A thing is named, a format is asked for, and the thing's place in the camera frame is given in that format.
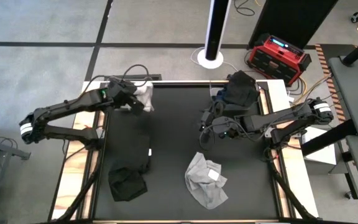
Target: red portable battery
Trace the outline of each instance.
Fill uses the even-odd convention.
[[[267,78],[282,79],[287,86],[311,63],[309,54],[273,35],[264,34],[255,42],[248,66]]]

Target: gray cloth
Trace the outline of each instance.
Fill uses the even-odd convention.
[[[209,177],[212,169],[219,174],[215,181]],[[197,152],[185,174],[186,186],[192,196],[207,209],[214,209],[227,200],[222,187],[227,179],[221,174],[221,165],[206,161],[204,154]]]

